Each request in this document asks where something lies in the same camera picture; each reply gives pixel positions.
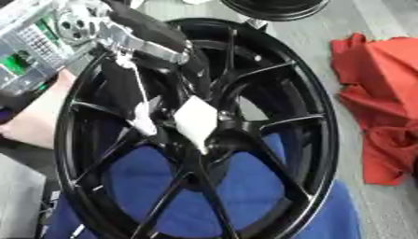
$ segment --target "red cloth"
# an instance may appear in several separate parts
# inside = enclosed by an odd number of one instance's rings
[[[363,133],[366,183],[397,185],[418,156],[418,39],[333,40],[340,100]]]

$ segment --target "blue cloth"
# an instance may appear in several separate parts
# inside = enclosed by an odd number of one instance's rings
[[[277,134],[265,138],[285,159]],[[111,185],[119,206],[131,217],[141,219],[172,179],[167,161],[153,148],[138,148],[120,159],[110,170]],[[281,181],[259,160],[247,153],[230,159],[230,168],[216,191],[235,229],[242,229],[265,215],[284,195]],[[68,238],[80,224],[64,198],[54,212],[49,238]],[[182,191],[161,216],[157,231],[173,236],[204,237],[220,234],[213,211],[199,192]],[[85,230],[80,239],[95,238]],[[356,213],[343,184],[336,182],[324,206],[297,239],[357,239]]]

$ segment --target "wheel spoke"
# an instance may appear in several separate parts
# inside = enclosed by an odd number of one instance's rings
[[[265,120],[240,120],[227,119],[218,123],[219,130],[233,130],[238,132],[247,132],[250,134],[271,134],[279,132],[280,128],[288,125],[303,125],[319,121],[324,118],[324,114],[312,114],[303,117],[288,119],[265,119]]]
[[[161,214],[170,205],[176,195],[182,190],[181,184],[187,178],[189,174],[183,170],[179,170],[177,175],[174,177],[170,186],[164,191],[160,198],[154,203],[152,209],[149,210],[146,217],[142,220],[142,223],[136,228],[135,232],[131,236],[131,239],[136,238],[147,238],[148,234],[158,222]]]
[[[228,34],[227,60],[225,62],[224,74],[227,74],[230,70],[235,69],[235,36],[237,35],[237,30],[230,28]]]
[[[286,166],[276,153],[262,140],[261,137],[251,137],[253,141],[250,153],[263,162],[285,186],[286,198],[293,202],[307,202],[311,195],[290,175]]]
[[[303,117],[289,119],[268,119],[260,122],[260,131],[263,135],[278,132],[281,127],[288,125],[304,125],[311,122],[318,122],[324,119],[324,114],[311,114]]]
[[[230,222],[230,217],[228,216],[221,199],[217,195],[215,187],[209,180],[208,175],[204,171],[201,171],[196,175],[196,177],[199,179],[204,198],[211,205],[212,210],[214,211],[216,218],[219,221],[225,238],[240,239],[241,236],[233,229],[232,223]]]
[[[125,124],[129,125],[128,121],[121,114],[119,114],[116,110],[103,106],[103,105],[97,105],[97,104],[87,103],[83,101],[73,101],[72,108],[74,109],[87,108],[89,110],[96,111],[103,115],[107,115],[113,119],[122,121]]]
[[[271,65],[271,66],[264,66],[264,67],[260,67],[260,68],[256,68],[256,69],[252,69],[252,70],[247,70],[242,72],[237,79],[242,79],[245,77],[253,77],[256,75],[261,75],[261,74],[265,74],[265,73],[270,73],[271,71],[275,71],[277,69],[281,69],[283,67],[287,67],[287,66],[292,66],[295,65],[295,62],[293,61],[288,61],[285,63],[279,63],[279,64],[275,64],[275,65]]]
[[[140,134],[133,127],[128,130],[117,142],[115,142],[103,156],[95,161],[86,171],[84,171],[75,181],[74,184],[79,184],[84,178],[93,172],[102,173],[115,161],[123,155],[131,152],[135,148],[147,144],[146,139],[140,139]]]

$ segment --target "hand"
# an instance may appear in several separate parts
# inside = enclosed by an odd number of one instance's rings
[[[63,69],[57,81],[49,89],[14,119],[0,125],[0,134],[23,143],[53,148],[55,124],[65,96],[75,78],[71,72]]]

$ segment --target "black wheel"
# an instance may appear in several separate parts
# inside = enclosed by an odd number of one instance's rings
[[[178,80],[177,75],[140,68],[149,96],[159,99],[151,116],[159,133],[144,138],[127,123],[124,101],[109,93],[124,76],[106,73],[113,66],[102,53],[69,92],[57,125],[56,163],[64,195],[83,224],[100,238],[187,238],[156,227],[184,191],[201,195],[220,225],[219,232],[205,238],[293,236],[324,202],[336,170],[338,129],[327,93],[298,55],[260,31],[211,19],[170,24],[209,59],[209,103],[221,112],[216,131],[206,141],[209,153],[201,155],[173,125],[179,104],[170,82]],[[244,102],[264,119],[250,119]],[[286,162],[263,140],[269,135],[280,135]],[[173,180],[138,221],[116,202],[108,175],[121,158],[140,147],[165,156]],[[284,194],[259,217],[237,227],[216,190],[233,170],[230,159],[241,152],[254,156],[280,182],[277,187]]]
[[[222,0],[233,10],[253,19],[293,21],[322,10],[329,0]]]

